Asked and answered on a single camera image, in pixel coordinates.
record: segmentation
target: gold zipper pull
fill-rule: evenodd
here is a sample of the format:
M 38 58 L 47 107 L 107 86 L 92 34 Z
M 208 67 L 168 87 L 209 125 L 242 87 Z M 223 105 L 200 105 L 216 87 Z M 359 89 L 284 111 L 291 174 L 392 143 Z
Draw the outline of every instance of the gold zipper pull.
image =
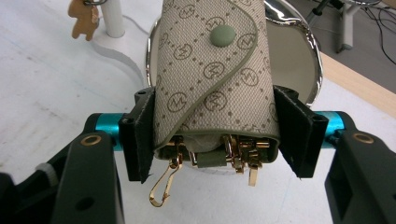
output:
M 169 165 L 167 167 L 167 169 L 165 170 L 165 173 L 163 173 L 163 175 L 161 176 L 161 178 L 157 181 L 157 183 L 154 185 L 154 187 L 152 188 L 151 192 L 149 193 L 149 201 L 151 202 L 151 204 L 154 207 L 161 207 L 163 206 L 163 204 L 165 203 L 166 199 L 169 198 L 169 190 L 171 189 L 172 186 L 172 182 L 173 182 L 173 178 L 175 173 L 181 169 L 182 167 L 182 163 L 183 163 L 183 156 L 182 153 L 178 150 L 178 146 L 180 145 L 180 142 L 178 140 L 175 141 L 175 147 L 177 148 L 177 157 L 173 158 L 169 161 Z M 157 191 L 157 188 L 159 187 L 161 181 L 163 180 L 163 178 L 166 176 L 166 174 L 171 171 L 171 170 L 175 170 L 173 171 L 169 177 L 168 177 L 168 181 L 166 182 L 166 187 L 165 187 L 165 191 L 163 192 L 163 198 L 162 201 L 159 203 L 155 200 L 155 192 Z

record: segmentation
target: stool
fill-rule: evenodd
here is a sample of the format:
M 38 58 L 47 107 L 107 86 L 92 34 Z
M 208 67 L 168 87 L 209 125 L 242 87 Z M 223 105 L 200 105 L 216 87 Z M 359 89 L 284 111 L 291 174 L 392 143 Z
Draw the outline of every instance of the stool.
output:
M 361 7 L 370 7 L 381 2 L 381 0 L 344 0 L 341 28 L 341 45 L 337 53 L 344 49 L 353 48 L 353 15 Z
M 322 10 L 329 4 L 332 3 L 335 7 L 342 10 L 342 28 L 341 28 L 341 43 L 337 49 L 337 53 L 340 53 L 344 49 L 353 48 L 353 15 L 361 7 L 370 7 L 381 2 L 381 0 L 343 0 L 344 4 L 340 6 L 340 2 L 337 0 L 323 0 L 319 3 L 318 7 L 312 9 L 311 13 L 306 17 L 306 20 L 310 26 L 312 26 L 318 19 L 318 16 L 322 15 Z

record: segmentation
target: wooden figurine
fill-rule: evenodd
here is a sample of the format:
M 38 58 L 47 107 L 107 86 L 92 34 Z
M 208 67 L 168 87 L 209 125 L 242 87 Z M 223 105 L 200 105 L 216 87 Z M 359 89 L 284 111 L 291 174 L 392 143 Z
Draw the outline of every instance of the wooden figurine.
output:
M 99 10 L 95 6 L 85 6 L 86 0 L 72 0 L 69 6 L 68 15 L 77 18 L 73 28 L 72 36 L 77 39 L 80 34 L 86 35 L 85 39 L 90 41 L 93 32 L 99 25 Z

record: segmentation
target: snap button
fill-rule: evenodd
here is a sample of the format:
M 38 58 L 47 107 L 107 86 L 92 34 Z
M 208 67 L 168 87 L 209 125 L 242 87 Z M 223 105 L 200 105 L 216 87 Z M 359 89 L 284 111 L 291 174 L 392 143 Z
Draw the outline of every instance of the snap button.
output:
M 233 43 L 236 33 L 233 27 L 229 25 L 219 25 L 210 33 L 210 43 L 212 45 L 224 48 Z

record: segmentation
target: white surface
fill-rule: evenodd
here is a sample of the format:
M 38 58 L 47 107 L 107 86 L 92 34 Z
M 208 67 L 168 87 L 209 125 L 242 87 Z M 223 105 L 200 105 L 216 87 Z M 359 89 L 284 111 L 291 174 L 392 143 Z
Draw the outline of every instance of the white surface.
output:
M 146 31 L 162 4 L 121 3 Z M 17 183 L 76 137 L 90 114 L 129 112 L 144 86 L 129 66 L 100 56 L 84 37 L 71 37 L 75 20 L 67 8 L 65 1 L 0 2 L 0 172 Z M 396 120 L 327 79 L 313 109 L 346 111 L 360 130 L 396 148 Z M 333 150 L 321 151 L 313 179 L 296 178 L 279 156 L 259 171 L 256 188 L 248 187 L 247 175 L 185 166 L 163 208 L 150 205 L 149 191 L 167 161 L 155 160 L 140 185 L 127 181 L 122 156 L 116 153 L 127 223 L 332 223 L 324 179 Z

